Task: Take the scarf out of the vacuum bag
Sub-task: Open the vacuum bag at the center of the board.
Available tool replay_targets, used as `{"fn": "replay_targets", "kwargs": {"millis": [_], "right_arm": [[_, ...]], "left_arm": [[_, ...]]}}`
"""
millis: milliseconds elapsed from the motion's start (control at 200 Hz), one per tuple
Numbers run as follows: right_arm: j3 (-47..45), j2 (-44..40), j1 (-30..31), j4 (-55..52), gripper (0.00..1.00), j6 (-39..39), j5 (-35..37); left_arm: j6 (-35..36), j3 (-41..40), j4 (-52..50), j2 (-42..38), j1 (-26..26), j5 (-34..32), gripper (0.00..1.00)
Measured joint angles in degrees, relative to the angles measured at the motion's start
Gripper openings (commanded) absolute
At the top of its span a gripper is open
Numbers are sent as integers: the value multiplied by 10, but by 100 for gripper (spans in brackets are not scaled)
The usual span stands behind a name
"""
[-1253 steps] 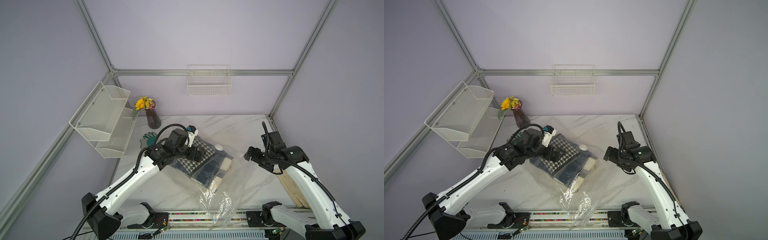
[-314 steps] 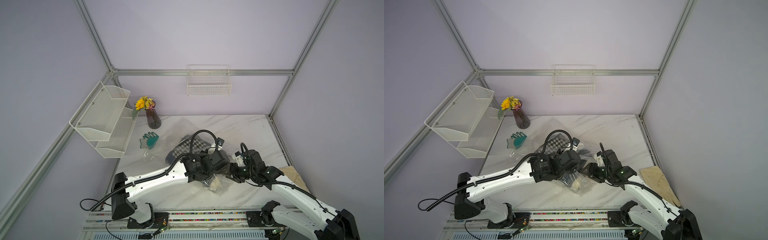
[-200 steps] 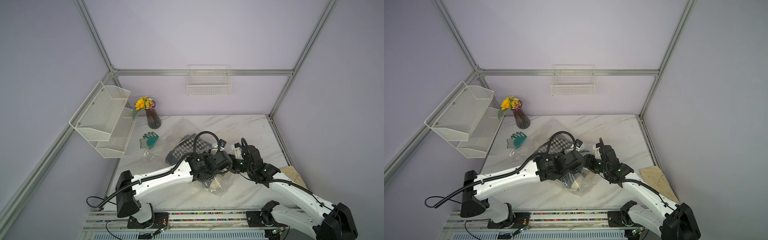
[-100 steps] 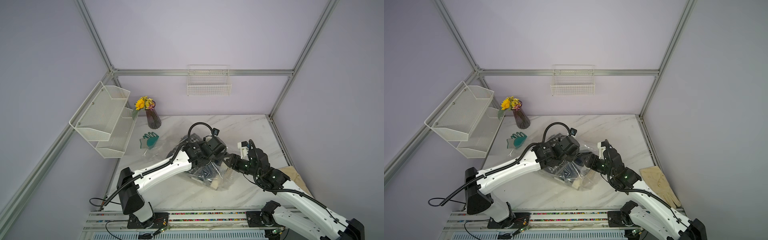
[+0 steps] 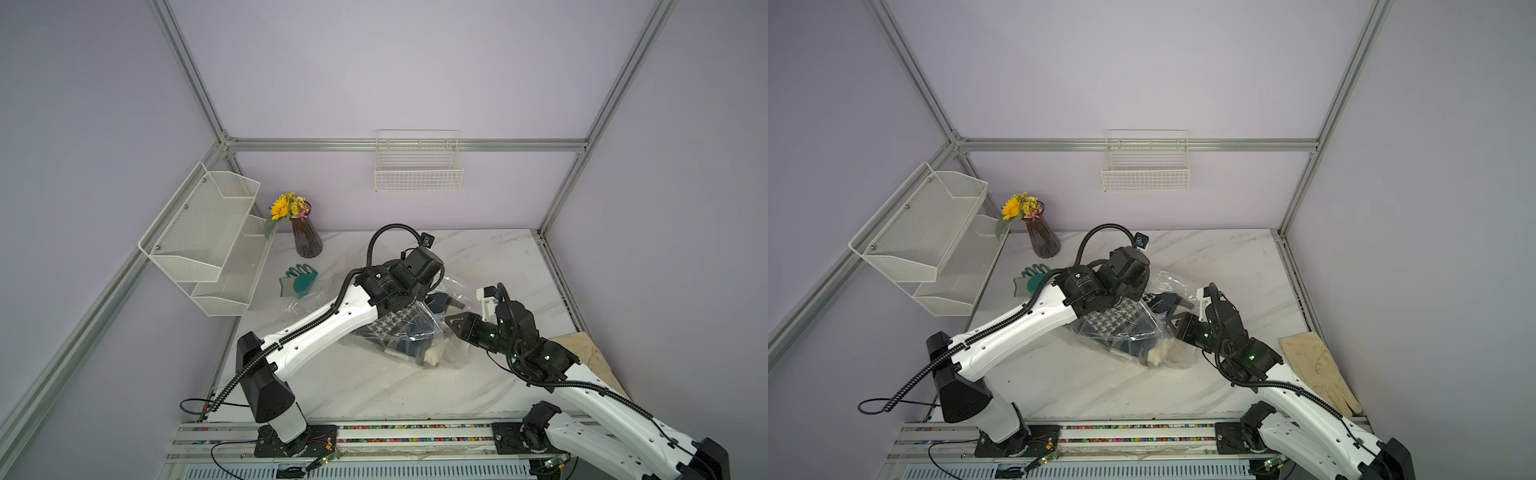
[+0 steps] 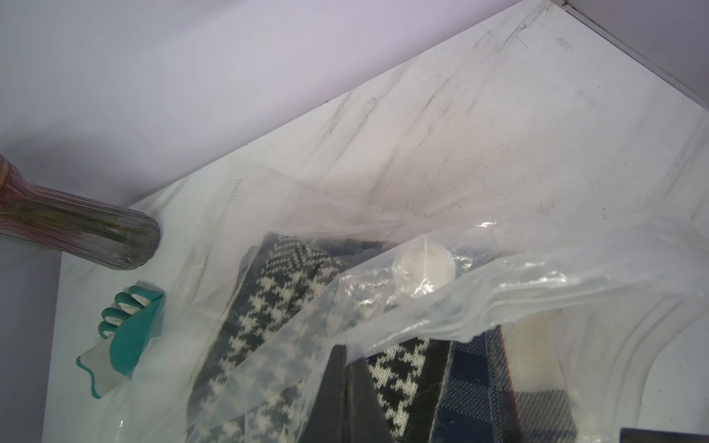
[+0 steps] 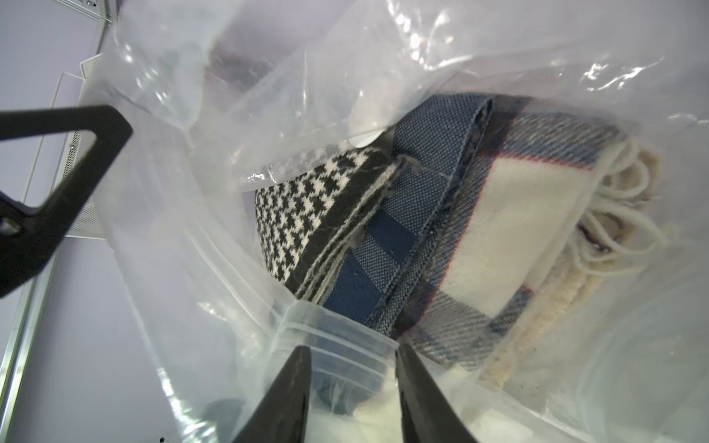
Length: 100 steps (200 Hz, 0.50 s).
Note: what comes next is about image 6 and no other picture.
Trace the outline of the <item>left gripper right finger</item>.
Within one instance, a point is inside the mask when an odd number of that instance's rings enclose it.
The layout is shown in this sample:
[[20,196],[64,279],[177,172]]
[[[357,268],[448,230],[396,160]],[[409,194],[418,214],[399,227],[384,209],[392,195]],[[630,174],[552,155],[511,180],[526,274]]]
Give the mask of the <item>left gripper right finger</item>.
[[354,361],[347,367],[347,441],[394,441],[365,359]]

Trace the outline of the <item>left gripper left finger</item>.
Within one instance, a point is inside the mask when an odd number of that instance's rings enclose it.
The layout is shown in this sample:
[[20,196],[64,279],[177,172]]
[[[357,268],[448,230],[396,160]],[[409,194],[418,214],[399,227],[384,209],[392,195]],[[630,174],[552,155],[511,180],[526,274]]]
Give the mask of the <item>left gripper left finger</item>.
[[336,345],[330,352],[310,417],[299,439],[304,443],[343,442],[347,405],[346,347]]

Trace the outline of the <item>black white houndstooth scarf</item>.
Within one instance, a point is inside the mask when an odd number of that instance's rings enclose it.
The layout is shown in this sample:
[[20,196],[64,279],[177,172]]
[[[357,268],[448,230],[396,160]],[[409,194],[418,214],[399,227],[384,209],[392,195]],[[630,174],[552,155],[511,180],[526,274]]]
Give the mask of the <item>black white houndstooth scarf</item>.
[[289,441],[308,377],[330,339],[411,300],[396,298],[393,280],[404,247],[266,236],[240,273],[193,385],[188,441]]

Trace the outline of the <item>navy plaid scarf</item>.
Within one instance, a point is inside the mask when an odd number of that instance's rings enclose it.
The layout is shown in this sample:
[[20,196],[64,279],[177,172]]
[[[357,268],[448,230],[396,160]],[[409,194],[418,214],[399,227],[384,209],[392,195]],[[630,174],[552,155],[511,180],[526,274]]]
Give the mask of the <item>navy plaid scarf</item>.
[[452,343],[431,440],[522,440],[500,327]]

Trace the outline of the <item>clear plastic vacuum bag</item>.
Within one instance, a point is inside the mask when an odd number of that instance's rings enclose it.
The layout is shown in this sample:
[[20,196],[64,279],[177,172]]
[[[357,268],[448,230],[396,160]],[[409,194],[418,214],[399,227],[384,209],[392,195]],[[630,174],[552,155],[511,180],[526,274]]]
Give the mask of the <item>clear plastic vacuum bag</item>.
[[452,343],[549,315],[577,426],[574,442],[618,442],[636,425],[657,355],[708,311],[708,236],[686,221],[632,214],[577,221],[494,212],[420,219],[382,212],[259,164],[211,166],[164,212],[168,240],[195,244],[167,286],[162,314],[102,417],[101,442],[190,442],[188,401],[236,294],[269,234],[395,243],[427,237],[458,273],[437,291],[341,332],[324,346],[289,426],[299,442],[336,345],[367,360],[393,442],[433,442]]

